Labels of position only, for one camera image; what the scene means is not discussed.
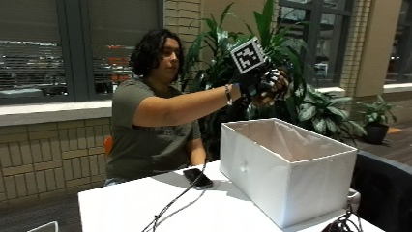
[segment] orange chair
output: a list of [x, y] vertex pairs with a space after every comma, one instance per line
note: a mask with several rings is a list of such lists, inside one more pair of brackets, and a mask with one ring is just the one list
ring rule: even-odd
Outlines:
[[111, 135], [108, 135], [108, 136], [104, 138], [103, 146], [104, 146], [104, 155], [105, 155], [105, 158], [109, 158], [109, 157], [111, 157], [112, 147], [113, 147], [113, 137], [112, 137]]

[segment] white table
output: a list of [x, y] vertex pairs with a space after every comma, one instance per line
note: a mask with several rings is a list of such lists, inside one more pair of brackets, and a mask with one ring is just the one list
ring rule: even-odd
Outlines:
[[[156, 231], [321, 231], [344, 210], [283, 230], [272, 223], [240, 189], [208, 163], [205, 174], [215, 183], [208, 190], [191, 189], [171, 205]], [[116, 186], [79, 193], [84, 232], [139, 232], [169, 201], [189, 186], [181, 170]], [[367, 221], [363, 231], [383, 231]]]

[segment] open box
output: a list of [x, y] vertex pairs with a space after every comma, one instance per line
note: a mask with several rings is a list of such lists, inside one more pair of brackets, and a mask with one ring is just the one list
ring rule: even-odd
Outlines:
[[279, 119], [221, 125], [220, 171], [280, 228], [345, 208], [356, 148]]

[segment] smartphone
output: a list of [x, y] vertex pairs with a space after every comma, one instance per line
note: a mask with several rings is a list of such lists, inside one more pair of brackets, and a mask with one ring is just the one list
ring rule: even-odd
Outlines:
[[184, 170], [183, 175], [185, 179], [188, 179], [191, 185], [193, 181], [196, 180], [196, 178], [199, 177], [199, 175], [201, 175], [196, 184], [193, 185], [195, 189], [197, 190], [208, 189], [213, 186], [213, 181], [207, 177], [207, 175], [203, 173], [203, 171], [199, 168], [191, 168], [191, 169]]

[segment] chair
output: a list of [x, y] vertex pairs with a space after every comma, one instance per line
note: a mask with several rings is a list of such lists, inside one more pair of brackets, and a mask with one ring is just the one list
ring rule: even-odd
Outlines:
[[27, 232], [59, 232], [59, 224], [56, 221], [52, 221]]
[[412, 167], [359, 151], [352, 181], [359, 216], [385, 231], [412, 231]]
[[105, 158], [108, 159], [111, 157], [111, 151], [113, 147], [113, 137], [111, 135], [108, 135], [104, 138], [103, 146], [104, 146], [104, 155], [105, 155]]

